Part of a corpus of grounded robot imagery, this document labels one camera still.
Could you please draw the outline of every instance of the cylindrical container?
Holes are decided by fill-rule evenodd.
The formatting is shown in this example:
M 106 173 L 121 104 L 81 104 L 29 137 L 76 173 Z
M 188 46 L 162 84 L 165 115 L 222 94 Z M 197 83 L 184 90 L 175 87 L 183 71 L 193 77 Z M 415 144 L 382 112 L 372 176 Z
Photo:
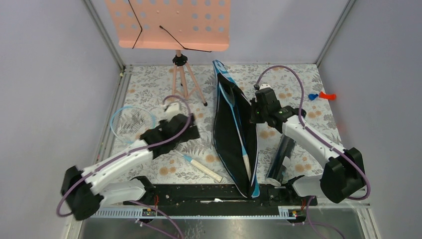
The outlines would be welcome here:
M 290 160 L 293 149 L 295 149 L 296 142 L 283 134 L 278 145 L 276 156 L 271 163 L 268 170 L 265 182 L 276 187 L 280 187 L 283 181 L 286 167 L 283 165 L 285 160 Z

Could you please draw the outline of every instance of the racket bag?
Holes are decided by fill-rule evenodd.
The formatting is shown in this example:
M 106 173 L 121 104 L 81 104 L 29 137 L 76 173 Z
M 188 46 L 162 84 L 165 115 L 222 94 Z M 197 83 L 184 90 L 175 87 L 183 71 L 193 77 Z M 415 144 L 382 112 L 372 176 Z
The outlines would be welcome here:
M 245 198 L 255 198 L 259 196 L 256 180 L 258 140 L 256 124 L 250 122 L 251 105 L 224 65 L 218 60 L 212 64 L 217 93 L 212 132 L 214 146 L 239 193 Z M 248 178 L 243 160 L 245 151 L 251 178 Z

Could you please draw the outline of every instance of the white wall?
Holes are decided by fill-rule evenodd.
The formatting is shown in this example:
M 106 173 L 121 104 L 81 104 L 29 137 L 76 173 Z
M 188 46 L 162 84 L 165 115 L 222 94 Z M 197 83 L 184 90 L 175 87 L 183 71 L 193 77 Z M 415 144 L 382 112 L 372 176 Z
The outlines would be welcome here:
M 81 0 L 0 1 L 0 32 L 0 238 L 57 239 L 64 172 L 92 163 L 119 69 Z
M 172 50 L 121 48 L 104 1 L 107 0 L 92 0 L 126 64 L 172 64 Z M 216 58 L 224 63 L 314 63 L 346 3 L 347 0 L 232 0 L 229 49 L 185 54 L 191 63 L 201 64 L 210 64 Z
M 320 66 L 346 146 L 364 157 L 382 238 L 420 238 L 422 1 L 357 1 Z

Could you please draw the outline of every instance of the orange plastic object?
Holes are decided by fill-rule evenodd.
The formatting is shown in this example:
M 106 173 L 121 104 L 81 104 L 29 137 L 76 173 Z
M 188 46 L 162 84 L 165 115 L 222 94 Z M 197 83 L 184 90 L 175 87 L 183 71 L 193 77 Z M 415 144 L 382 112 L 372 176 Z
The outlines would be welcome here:
M 124 48 L 225 51 L 229 43 L 230 0 L 104 0 Z M 143 32 L 136 41 L 140 27 Z
M 326 93 L 324 93 L 324 92 L 320 92 L 319 93 L 319 97 L 320 98 L 323 98 L 323 99 L 327 99 L 327 100 L 329 100 L 329 101 L 333 101 L 333 100 L 335 100 L 335 98 L 337 97 L 335 94 L 331 94 L 331 95 L 327 95 Z

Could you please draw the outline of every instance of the racket handle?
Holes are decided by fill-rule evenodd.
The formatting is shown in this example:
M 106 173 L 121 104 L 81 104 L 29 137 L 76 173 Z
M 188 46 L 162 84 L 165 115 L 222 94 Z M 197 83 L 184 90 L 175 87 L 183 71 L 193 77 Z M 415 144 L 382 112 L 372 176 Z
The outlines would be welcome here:
M 250 163 L 249 163 L 249 157 L 248 155 L 243 156 L 243 162 L 245 163 L 246 173 L 248 175 L 249 181 L 251 180 L 251 172 L 250 172 Z
M 205 174 L 207 174 L 209 177 L 213 178 L 215 181 L 217 181 L 218 183 L 222 181 L 223 177 L 221 177 L 220 175 L 214 173 L 213 171 L 211 171 L 209 168 L 203 166 L 202 164 L 200 164 L 198 161 L 192 159 L 191 160 L 191 164 L 193 166 L 195 166 L 197 169 L 201 170 L 202 172 L 204 172 Z

